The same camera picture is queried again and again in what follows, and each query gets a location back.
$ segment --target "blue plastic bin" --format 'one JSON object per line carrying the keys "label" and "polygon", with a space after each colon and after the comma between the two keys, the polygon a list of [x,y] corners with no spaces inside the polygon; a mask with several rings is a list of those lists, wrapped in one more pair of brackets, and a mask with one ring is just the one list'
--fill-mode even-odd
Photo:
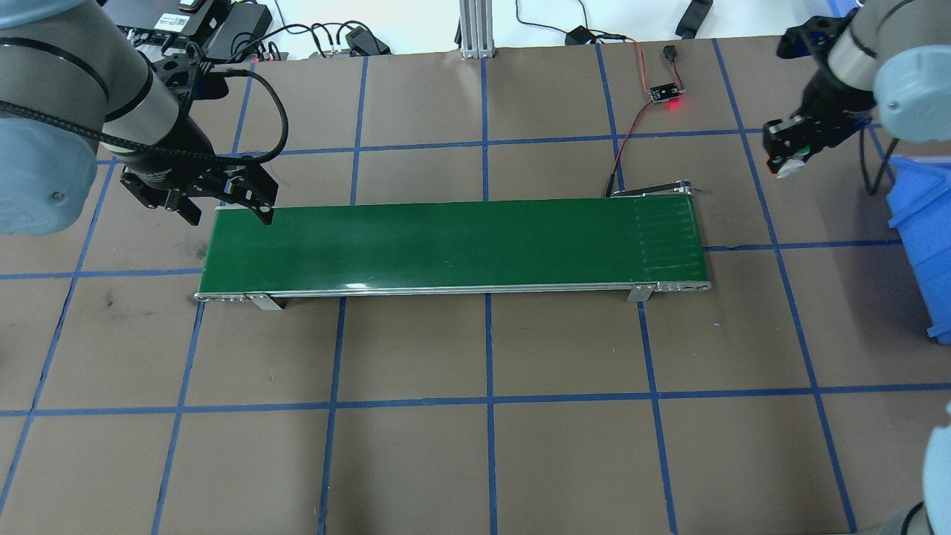
{"label": "blue plastic bin", "polygon": [[888,225],[902,236],[933,327],[951,344],[951,158],[895,156],[895,187],[888,193]]}

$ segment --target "conveyor belt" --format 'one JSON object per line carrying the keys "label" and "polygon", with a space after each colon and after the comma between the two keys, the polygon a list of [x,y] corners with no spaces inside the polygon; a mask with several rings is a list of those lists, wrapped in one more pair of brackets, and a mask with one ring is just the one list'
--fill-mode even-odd
{"label": "conveyor belt", "polygon": [[710,282],[692,199],[276,208],[264,226],[220,209],[196,297],[702,290]]}

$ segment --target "white floor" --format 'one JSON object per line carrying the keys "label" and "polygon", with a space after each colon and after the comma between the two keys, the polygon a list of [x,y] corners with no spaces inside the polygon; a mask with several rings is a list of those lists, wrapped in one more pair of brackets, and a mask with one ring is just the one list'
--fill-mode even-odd
{"label": "white floor", "polygon": [[[676,39],[674,29],[689,0],[584,0],[591,28],[619,32],[642,41]],[[314,2],[313,0],[258,0],[271,8],[274,23],[281,26],[275,3],[280,3],[288,23],[344,22],[367,24],[393,53],[452,50],[459,17],[457,0],[361,0],[360,2]],[[833,3],[848,4],[847,0]],[[578,0],[519,0],[523,20],[572,30],[584,24]],[[787,27],[805,22],[815,14],[831,14],[828,0],[715,0],[698,37],[778,35]],[[497,47],[539,47],[564,44],[564,35],[533,28],[515,20],[514,0],[493,2],[493,25]],[[291,59],[308,57],[316,49],[309,35],[286,32],[274,38]],[[329,49],[325,42],[321,44]]]}

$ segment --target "red wire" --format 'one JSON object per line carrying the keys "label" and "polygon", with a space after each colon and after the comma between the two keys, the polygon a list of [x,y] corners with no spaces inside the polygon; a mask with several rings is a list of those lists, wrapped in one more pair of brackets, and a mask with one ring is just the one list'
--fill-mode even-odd
{"label": "red wire", "polygon": [[637,55],[641,60],[641,89],[644,90],[644,94],[649,95],[650,91],[648,91],[648,78],[644,73],[644,50],[641,49],[641,44],[633,37],[628,37],[628,40],[631,41],[635,47],[637,47]]}
{"label": "red wire", "polygon": [[628,130],[628,135],[625,136],[624,141],[621,142],[621,148],[617,150],[617,157],[614,158],[614,167],[611,168],[611,176],[617,172],[617,167],[621,164],[621,154],[624,153],[624,146],[628,143],[628,140],[631,139],[631,136],[634,135],[634,129],[637,128],[637,125],[641,122],[641,119],[644,118],[644,112],[648,110],[648,106],[653,104],[653,101],[648,102],[637,112],[637,117],[634,118],[633,124],[631,124],[631,129]]}

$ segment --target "black cable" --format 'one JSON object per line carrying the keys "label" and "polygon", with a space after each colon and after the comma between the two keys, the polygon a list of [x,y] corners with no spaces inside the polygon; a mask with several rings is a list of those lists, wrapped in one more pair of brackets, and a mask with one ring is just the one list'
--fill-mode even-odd
{"label": "black cable", "polygon": [[518,12],[518,0],[515,0],[515,20],[517,20],[518,22],[524,24],[525,26],[535,26],[535,27],[538,27],[538,28],[547,28],[547,29],[549,29],[549,30],[560,31],[560,32],[564,33],[565,35],[568,35],[568,33],[567,33],[566,31],[564,31],[563,29],[561,29],[561,28],[556,28],[556,27],[554,27],[554,26],[549,26],[549,25],[547,25],[547,24],[539,24],[539,23],[537,23],[537,22],[526,22],[526,21],[522,20],[522,17],[521,17],[521,15],[520,15],[519,12]]}
{"label": "black cable", "polygon": [[330,24],[340,26],[339,28],[337,28],[337,44],[338,45],[340,44],[340,32],[343,31],[344,28],[349,28],[352,30],[353,27],[350,26],[352,24],[356,24],[357,26],[362,26],[364,30],[367,30],[370,32],[370,35],[373,35],[373,32],[370,30],[370,27],[361,23],[359,20],[348,20],[347,22],[332,22]]}
{"label": "black cable", "polygon": [[175,43],[176,39],[178,39],[178,33],[170,33],[165,38],[165,42],[162,43],[162,47],[159,49],[159,53],[162,55],[162,57],[168,57],[168,55],[165,53],[168,52],[168,49],[172,48],[172,44]]}
{"label": "black cable", "polygon": [[585,8],[584,0],[578,0],[578,4],[581,4],[581,14],[585,16],[585,28],[588,27],[588,8]]}
{"label": "black cable", "polygon": [[274,6],[278,9],[278,15],[281,17],[281,26],[287,26],[287,21],[284,20],[284,12],[281,11],[281,4],[278,0],[274,0]]}
{"label": "black cable", "polygon": [[330,34],[330,30],[327,29],[326,25],[321,24],[319,22],[315,22],[314,24],[310,25],[311,30],[316,30],[317,28],[320,28],[321,30],[324,31],[324,33],[327,34],[327,43],[330,45],[330,48],[332,49],[334,47],[334,37]]}
{"label": "black cable", "polygon": [[281,61],[281,49],[274,41],[267,44],[267,53],[271,55],[271,61]]}
{"label": "black cable", "polygon": [[[297,31],[297,32],[290,31],[291,29],[298,29],[298,28],[304,31]],[[239,58],[241,58],[242,55],[244,55],[248,51],[248,49],[256,48],[263,41],[270,39],[271,37],[274,37],[275,35],[277,35],[278,33],[281,33],[282,31],[290,31],[290,33],[293,33],[293,34],[309,32],[310,36],[314,39],[314,45],[317,46],[317,51],[320,53],[320,57],[327,57],[327,54],[323,52],[323,47],[320,46],[320,39],[317,37],[317,33],[314,31],[313,28],[309,26],[305,26],[303,24],[288,24],[286,26],[281,26],[280,28],[265,34],[263,37],[259,37],[258,39],[255,39],[254,41],[248,42],[248,44],[245,45],[243,49],[238,50],[237,52],[232,54],[231,58],[228,59],[228,61],[226,61],[225,63],[233,63],[235,61],[238,61]],[[238,33],[237,35],[235,35],[235,39],[237,39],[238,36],[241,35],[242,33],[246,33],[246,32]],[[231,41],[232,49],[234,46],[235,39],[232,39]]]}
{"label": "black cable", "polygon": [[888,160],[891,159],[891,155],[895,152],[895,147],[898,146],[899,141],[901,140],[896,137],[888,144],[888,150],[885,151],[882,164],[879,166],[879,172],[875,175],[875,182],[872,183],[871,178],[868,176],[868,167],[865,165],[865,129],[859,130],[859,167],[862,168],[862,181],[865,182],[865,192],[869,195],[874,195],[879,192],[882,177],[884,177],[885,171],[888,169]]}
{"label": "black cable", "polygon": [[278,144],[273,149],[269,150],[267,153],[261,156],[242,156],[241,158],[217,156],[214,154],[202,154],[200,152],[192,152],[189,150],[153,147],[151,145],[146,145],[143,143],[130,141],[120,137],[111,136],[108,134],[104,134],[99,130],[91,129],[89,127],[84,127],[82,125],[78,125],[66,119],[61,119],[59,117],[49,115],[47,113],[43,113],[42,111],[39,111],[37,109],[27,108],[25,106],[13,104],[12,102],[7,102],[5,100],[0,100],[0,111],[6,112],[6,113],[12,113],[14,115],[19,115],[21,117],[26,117],[27,119],[32,119],[34,121],[39,121],[41,123],[46,123],[47,125],[56,127],[58,129],[79,134],[93,141],[106,143],[108,145],[120,147],[122,149],[146,152],[146,153],[155,154],[158,156],[173,158],[176,160],[200,162],[210,166],[247,166],[248,164],[263,164],[265,162],[270,162],[271,160],[277,158],[278,155],[280,155],[281,152],[284,150],[284,147],[287,145],[287,134],[289,131],[289,125],[287,121],[287,111],[284,109],[284,105],[281,102],[281,98],[278,97],[278,94],[276,91],[274,91],[274,88],[261,75],[251,70],[245,70],[245,69],[213,70],[209,74],[214,76],[221,76],[223,78],[233,78],[233,77],[253,78],[257,80],[259,83],[261,83],[261,85],[267,91],[267,94],[269,94],[271,96],[271,99],[274,101],[274,105],[278,108],[278,115],[281,117],[281,139],[278,141]]}

